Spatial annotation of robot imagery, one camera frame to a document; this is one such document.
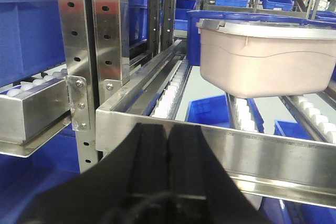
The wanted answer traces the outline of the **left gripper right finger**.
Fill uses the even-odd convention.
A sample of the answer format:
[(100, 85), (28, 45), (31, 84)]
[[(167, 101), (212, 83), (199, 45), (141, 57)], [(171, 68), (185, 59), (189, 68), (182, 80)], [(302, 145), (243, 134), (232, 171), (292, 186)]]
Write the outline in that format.
[(205, 198), (202, 223), (269, 223), (227, 174), (200, 126), (173, 126), (168, 144), (173, 189)]

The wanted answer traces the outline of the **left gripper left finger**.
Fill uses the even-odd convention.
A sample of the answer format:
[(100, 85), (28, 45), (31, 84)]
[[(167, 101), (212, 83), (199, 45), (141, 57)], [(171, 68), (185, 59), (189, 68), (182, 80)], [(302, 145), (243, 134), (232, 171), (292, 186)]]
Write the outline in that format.
[(141, 141), (166, 137), (163, 126), (136, 124), (110, 154), (82, 174), (43, 191), (28, 203), (17, 223), (99, 223), (104, 214), (119, 207), (132, 175)]

